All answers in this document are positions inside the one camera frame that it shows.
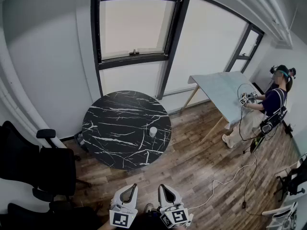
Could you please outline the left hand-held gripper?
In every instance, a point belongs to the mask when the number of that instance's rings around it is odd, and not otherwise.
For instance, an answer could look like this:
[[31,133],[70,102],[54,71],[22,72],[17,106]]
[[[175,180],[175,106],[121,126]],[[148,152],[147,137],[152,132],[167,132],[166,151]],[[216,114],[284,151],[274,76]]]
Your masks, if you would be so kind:
[[110,225],[115,227],[130,227],[136,218],[135,209],[138,196],[137,184],[131,184],[117,190],[110,205]]

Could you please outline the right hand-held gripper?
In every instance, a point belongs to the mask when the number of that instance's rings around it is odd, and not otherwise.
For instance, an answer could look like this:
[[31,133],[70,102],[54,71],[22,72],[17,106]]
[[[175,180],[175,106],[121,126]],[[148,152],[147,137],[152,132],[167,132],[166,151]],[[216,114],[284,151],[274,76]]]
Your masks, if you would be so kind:
[[175,189],[165,184],[159,185],[158,201],[161,207],[160,219],[168,229],[189,223],[188,209],[184,208],[181,196]]

